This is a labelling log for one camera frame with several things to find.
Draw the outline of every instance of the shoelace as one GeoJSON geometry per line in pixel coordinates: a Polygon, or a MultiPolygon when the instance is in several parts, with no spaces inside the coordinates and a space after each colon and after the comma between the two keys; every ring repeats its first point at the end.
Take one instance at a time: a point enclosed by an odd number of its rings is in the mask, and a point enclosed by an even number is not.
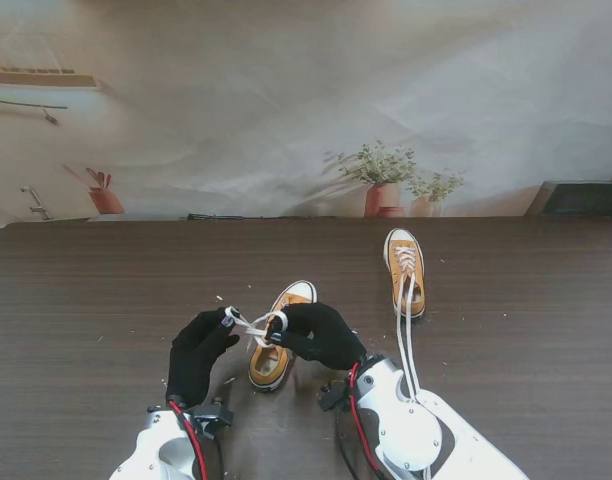
{"type": "Polygon", "coordinates": [[[266,330],[256,328],[256,325],[258,323],[267,322],[270,317],[276,316],[276,317],[279,317],[282,321],[282,331],[286,330],[286,328],[288,327],[288,318],[286,317],[286,314],[279,310],[276,310],[274,312],[268,312],[266,315],[262,315],[261,317],[253,320],[252,322],[249,322],[248,320],[244,318],[241,312],[239,313],[239,317],[238,317],[236,315],[230,314],[231,310],[229,309],[233,309],[233,307],[228,307],[228,309],[226,309],[226,314],[235,321],[235,324],[245,328],[244,330],[245,334],[250,335],[250,339],[248,340],[248,346],[246,347],[246,350],[250,348],[250,344],[253,338],[255,339],[257,344],[262,348],[274,347],[272,343],[266,343],[266,341],[264,340],[264,337],[266,336],[266,330]]]}
{"type": "MultiPolygon", "coordinates": [[[[408,352],[404,348],[404,341],[402,339],[402,302],[404,300],[404,284],[406,283],[403,278],[399,279],[399,295],[397,296],[397,343],[399,345],[399,353],[402,357],[402,365],[404,367],[404,376],[406,377],[406,384],[408,386],[408,392],[411,400],[416,401],[415,397],[419,392],[419,378],[417,377],[417,370],[415,369],[415,361],[413,359],[413,333],[411,328],[411,304],[413,300],[413,290],[415,285],[415,250],[409,247],[395,247],[396,250],[401,250],[402,258],[406,262],[406,266],[400,261],[402,269],[406,269],[410,264],[410,288],[406,292],[406,346],[408,352]],[[412,253],[413,258],[409,260],[409,255],[412,253]]],[[[428,466],[423,471],[423,479],[431,480],[432,473],[431,467],[428,466]]]]}
{"type": "Polygon", "coordinates": [[[402,270],[415,271],[415,247],[395,247],[395,256],[402,270]]]}

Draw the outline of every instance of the printed wall backdrop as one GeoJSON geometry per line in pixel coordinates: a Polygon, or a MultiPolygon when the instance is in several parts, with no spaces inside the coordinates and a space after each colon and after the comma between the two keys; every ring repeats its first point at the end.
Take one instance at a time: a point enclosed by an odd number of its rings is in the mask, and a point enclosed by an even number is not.
{"type": "Polygon", "coordinates": [[[57,218],[480,216],[612,180],[612,0],[8,0],[6,62],[101,88],[0,85],[0,224],[26,185],[57,218]]]}

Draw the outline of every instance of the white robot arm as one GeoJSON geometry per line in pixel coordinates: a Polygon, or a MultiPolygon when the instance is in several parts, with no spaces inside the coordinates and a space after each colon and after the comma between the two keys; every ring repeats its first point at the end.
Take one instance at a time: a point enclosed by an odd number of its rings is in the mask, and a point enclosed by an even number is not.
{"type": "MultiPolygon", "coordinates": [[[[217,431],[230,426],[233,412],[219,398],[184,413],[199,436],[215,439],[217,431]]],[[[194,480],[196,454],[180,418],[168,408],[149,409],[146,428],[137,436],[135,451],[113,472],[110,480],[194,480]]]]}
{"type": "Polygon", "coordinates": [[[412,399],[405,396],[403,378],[403,370],[390,360],[372,357],[351,373],[350,382],[354,408],[372,410],[379,417],[379,444],[374,452],[394,478],[419,478],[417,472],[430,477],[430,467],[442,448],[441,421],[455,441],[436,469],[435,480],[528,480],[440,397],[427,390],[418,390],[412,399]]]}

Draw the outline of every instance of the flower pot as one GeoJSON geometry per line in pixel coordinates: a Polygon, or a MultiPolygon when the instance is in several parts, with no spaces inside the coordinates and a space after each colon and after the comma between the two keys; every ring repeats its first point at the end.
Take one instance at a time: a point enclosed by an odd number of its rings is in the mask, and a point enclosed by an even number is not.
{"type": "Polygon", "coordinates": [[[403,217],[404,209],[402,207],[379,207],[377,210],[378,217],[403,217]]]}
{"type": "Polygon", "coordinates": [[[411,217],[439,217],[441,214],[441,202],[431,202],[426,197],[417,197],[410,205],[411,217]]]}
{"type": "Polygon", "coordinates": [[[100,215],[124,213],[124,207],[108,188],[92,187],[88,193],[100,215]]]}
{"type": "Polygon", "coordinates": [[[399,185],[376,183],[366,192],[364,217],[376,217],[381,207],[399,207],[399,185]]]}

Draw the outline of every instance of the yellow sneaker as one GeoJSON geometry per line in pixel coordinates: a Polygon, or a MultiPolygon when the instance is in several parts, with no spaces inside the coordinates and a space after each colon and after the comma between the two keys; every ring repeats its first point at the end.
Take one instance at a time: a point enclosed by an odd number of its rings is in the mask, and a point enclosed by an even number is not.
{"type": "Polygon", "coordinates": [[[393,282],[393,306],[395,310],[397,310],[397,302],[403,282],[402,316],[406,315],[406,301],[414,278],[410,316],[411,318],[421,317],[426,309],[424,256],[415,237],[403,228],[392,230],[384,242],[384,261],[393,282]]]}
{"type": "MultiPolygon", "coordinates": [[[[289,285],[279,295],[269,311],[281,310],[291,303],[314,303],[316,301],[317,291],[313,284],[300,280],[289,285]]],[[[270,317],[268,319],[266,328],[274,318],[270,317]]],[[[289,350],[277,345],[271,348],[262,348],[257,345],[248,369],[248,378],[250,378],[253,386],[264,392],[272,392],[278,388],[288,370],[291,358],[289,354],[289,350]]]]}

